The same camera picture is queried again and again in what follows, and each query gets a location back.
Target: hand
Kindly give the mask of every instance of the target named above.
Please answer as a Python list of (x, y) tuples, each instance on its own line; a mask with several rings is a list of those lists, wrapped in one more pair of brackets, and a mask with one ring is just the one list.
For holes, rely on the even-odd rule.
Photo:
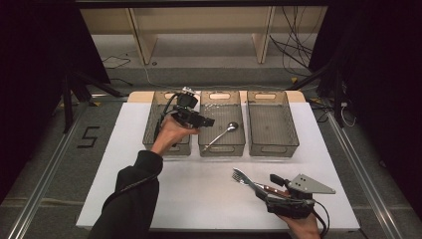
[[(281, 192), (282, 194), (289, 196), (289, 191)], [(317, 230), (317, 218), (311, 213), (305, 219), (293, 219), (282, 215), (277, 215), (279, 218), (284, 220), (292, 232), (299, 239), (317, 239), (319, 233)]]
[(167, 116), (161, 124), (158, 137), (151, 151), (163, 156), (175, 143), (189, 134), (198, 134), (198, 128), (188, 128), (180, 125), (172, 116)]

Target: white table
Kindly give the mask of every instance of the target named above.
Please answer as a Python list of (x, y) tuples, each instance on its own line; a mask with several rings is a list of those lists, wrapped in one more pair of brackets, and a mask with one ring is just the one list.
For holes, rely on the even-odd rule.
[[(147, 103), (123, 104), (77, 226), (90, 229), (94, 225), (104, 201), (113, 192), (118, 171), (134, 164), (137, 152), (144, 149), (142, 138), (149, 108)], [(334, 188), (336, 194), (314, 194), (329, 213), (330, 230), (358, 230), (311, 107), (307, 103), (291, 103), (291, 110), (301, 144), (292, 158), (251, 157), (247, 134), (242, 157), (200, 157), (194, 135), (190, 156), (164, 158), (151, 230), (288, 230), (285, 222), (267, 212), (264, 202), (250, 187), (231, 178), (233, 167), (243, 170), (254, 181), (276, 187), (270, 181), (270, 173), (289, 180), (303, 173)], [(243, 116), (247, 132), (245, 106)], [(320, 206), (316, 205), (316, 211), (326, 221)]]

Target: gray floor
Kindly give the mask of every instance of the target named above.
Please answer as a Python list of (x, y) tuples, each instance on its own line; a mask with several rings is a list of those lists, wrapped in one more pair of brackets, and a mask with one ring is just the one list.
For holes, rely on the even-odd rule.
[[(278, 40), (286, 39), (284, 35), (275, 37)], [(94, 39), (104, 59), (109, 56), (130, 59), (130, 63), (122, 67), (107, 70), (112, 79), (120, 79), (112, 80), (111, 86), (124, 93), (162, 90), (161, 86), (169, 88), (188, 86), (193, 87), (194, 90), (208, 89), (212, 86), (219, 86), (213, 89), (227, 89), (227, 86), (230, 86), (237, 90), (282, 90), (292, 84), (291, 77), (296, 77), (283, 67), (283, 56), (273, 44), (269, 46), (266, 63), (257, 64), (249, 35), (160, 36), (151, 64), (145, 68), (139, 64), (130, 36), (94, 36)], [(314, 40), (315, 38), (312, 38), (308, 41), (310, 47)], [(284, 60), (285, 67), (291, 67), (300, 74), (308, 73), (293, 62), (289, 63), (288, 58)], [(121, 62), (117, 60), (116, 63), (105, 64), (112, 67), (112, 64), (119, 63)], [(303, 88), (306, 98), (317, 96), (316, 86), (317, 82), (314, 82)], [(91, 90), (95, 95), (104, 94), (95, 88)], [(87, 237), (88, 231), (76, 227), (75, 224), (124, 100), (97, 97), (93, 102), (98, 102), (99, 105), (91, 105), (84, 111), (25, 238)], [(82, 107), (75, 106), (74, 110), (82, 111)], [(316, 120), (324, 120), (323, 114), (323, 111), (315, 110)], [(57, 107), (49, 124), (43, 140), (39, 142), (34, 152), (33, 159), (27, 163), (0, 206), (0, 238), (6, 238), (9, 234), (13, 223), (25, 206), (26, 200), (37, 187), (38, 181), (64, 136), (64, 109), (61, 106)], [(87, 127), (90, 126), (97, 128), (90, 129), (87, 135), (94, 135), (97, 140), (93, 147), (83, 148), (81, 146), (92, 143), (90, 139), (83, 139)], [(319, 122), (318, 126), (363, 233), (368, 238), (387, 238), (376, 216), (376, 210), (373, 210), (366, 198), (331, 123)], [(379, 164), (377, 152), (373, 149), (365, 132), (361, 130), (358, 123), (353, 127), (346, 126), (344, 131), (365, 169), (370, 172), (370, 179), (391, 213), (402, 238), (420, 238), (422, 235), (420, 219), (400, 193), (388, 170)], [(363, 233), (360, 231), (329, 232), (326, 238), (365, 238)], [(263, 235), (254, 238), (270, 237), (271, 235)], [(246, 236), (238, 235), (237, 238), (246, 238)]]

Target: spoon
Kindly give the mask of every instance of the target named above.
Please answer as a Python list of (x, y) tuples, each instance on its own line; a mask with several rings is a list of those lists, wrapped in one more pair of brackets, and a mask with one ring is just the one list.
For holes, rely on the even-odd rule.
[(220, 135), (216, 136), (214, 138), (214, 140), (212, 140), (208, 145), (205, 145), (204, 149), (202, 149), (202, 151), (206, 151), (208, 149), (209, 146), (211, 146), (211, 144), (213, 144), (215, 141), (217, 141), (218, 138), (220, 138), (221, 136), (223, 136), (226, 132), (228, 131), (234, 131), (239, 127), (239, 124), (232, 121), (229, 122), (229, 124), (227, 124), (227, 128), (224, 132), (222, 132)]

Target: black jacket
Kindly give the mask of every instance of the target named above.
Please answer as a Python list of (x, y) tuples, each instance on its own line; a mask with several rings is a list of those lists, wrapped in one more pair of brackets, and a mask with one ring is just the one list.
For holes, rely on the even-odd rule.
[(106, 201), (103, 212), (89, 238), (146, 238), (158, 198), (162, 157), (142, 150), (134, 166), (117, 175), (114, 194)]

